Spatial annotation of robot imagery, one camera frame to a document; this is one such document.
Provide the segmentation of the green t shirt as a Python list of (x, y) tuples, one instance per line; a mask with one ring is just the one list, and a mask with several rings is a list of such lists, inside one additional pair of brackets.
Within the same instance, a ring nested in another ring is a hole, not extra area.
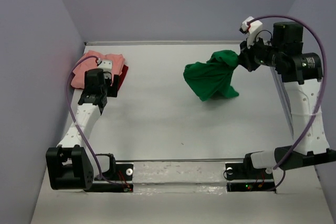
[(207, 101), (215, 95), (225, 99), (239, 96), (231, 81), (238, 67), (238, 54), (232, 50), (212, 53), (206, 62), (187, 64), (183, 78), (201, 101)]

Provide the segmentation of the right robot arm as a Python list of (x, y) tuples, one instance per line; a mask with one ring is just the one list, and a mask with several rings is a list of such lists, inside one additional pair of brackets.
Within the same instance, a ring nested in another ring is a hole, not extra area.
[(289, 99), (294, 143), (272, 151), (245, 155), (241, 171), (248, 178), (261, 169), (291, 170), (335, 161), (324, 133), (322, 111), (323, 69), (316, 53), (303, 53), (303, 26), (298, 22), (277, 22), (270, 42), (261, 37), (262, 22), (248, 17), (240, 31), (248, 37), (240, 44), (239, 64), (249, 72), (271, 67)]

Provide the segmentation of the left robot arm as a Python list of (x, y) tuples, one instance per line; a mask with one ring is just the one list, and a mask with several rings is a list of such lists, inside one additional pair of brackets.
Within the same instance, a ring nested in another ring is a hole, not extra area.
[(119, 77), (107, 69), (95, 68), (85, 72), (85, 87), (76, 112), (70, 111), (72, 123), (56, 147), (46, 152), (47, 171), (53, 190), (90, 189), (95, 178), (107, 180), (116, 174), (109, 161), (101, 164), (88, 138), (108, 97), (116, 97)]

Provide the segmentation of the dark red folded t shirt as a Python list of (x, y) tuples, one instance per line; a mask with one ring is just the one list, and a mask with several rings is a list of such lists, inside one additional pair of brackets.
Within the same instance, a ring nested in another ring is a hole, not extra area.
[(121, 73), (118, 74), (119, 75), (119, 86), (118, 86), (118, 90), (120, 90), (125, 78), (126, 78), (126, 75), (127, 75), (127, 72), (129, 70), (129, 67), (127, 65), (123, 65), (122, 69), (121, 69)]

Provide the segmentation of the pink folded t shirt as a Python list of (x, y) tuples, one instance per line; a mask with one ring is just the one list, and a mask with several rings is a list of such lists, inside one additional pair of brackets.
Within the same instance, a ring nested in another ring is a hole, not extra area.
[[(85, 59), (89, 56), (96, 56), (101, 60), (109, 60), (112, 62), (112, 67), (110, 68), (110, 72), (112, 76), (115, 74), (121, 75), (122, 69), (125, 64), (125, 58), (122, 54), (115, 55), (115, 54), (106, 54), (103, 55), (100, 52), (89, 50), (85, 53), (80, 60)], [(97, 63), (95, 58), (90, 58), (85, 60), (84, 62), (80, 63), (75, 70), (73, 71), (74, 77), (71, 81), (71, 86), (75, 89), (84, 89), (85, 86), (85, 72), (91, 69), (97, 68)]]

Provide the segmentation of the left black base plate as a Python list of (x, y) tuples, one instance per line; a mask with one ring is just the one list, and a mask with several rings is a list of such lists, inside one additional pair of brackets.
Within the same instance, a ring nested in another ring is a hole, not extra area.
[(117, 162), (115, 172), (109, 169), (103, 173), (108, 180), (95, 178), (87, 193), (132, 193), (134, 165), (129, 162)]

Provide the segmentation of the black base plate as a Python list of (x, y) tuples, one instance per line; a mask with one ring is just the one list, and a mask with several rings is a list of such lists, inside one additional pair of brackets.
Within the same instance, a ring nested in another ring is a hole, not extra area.
[(95, 178), (87, 193), (132, 193), (134, 165), (129, 162), (117, 162), (115, 172), (109, 169), (103, 173), (108, 180)]
[(275, 187), (273, 174), (265, 169), (247, 169), (243, 163), (226, 163), (223, 177), (229, 193), (269, 191)]

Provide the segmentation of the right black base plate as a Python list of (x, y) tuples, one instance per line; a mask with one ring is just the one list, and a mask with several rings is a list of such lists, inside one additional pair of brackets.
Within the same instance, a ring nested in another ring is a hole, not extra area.
[(269, 191), (275, 187), (273, 174), (265, 169), (247, 169), (243, 163), (226, 163), (223, 177), (229, 193)]

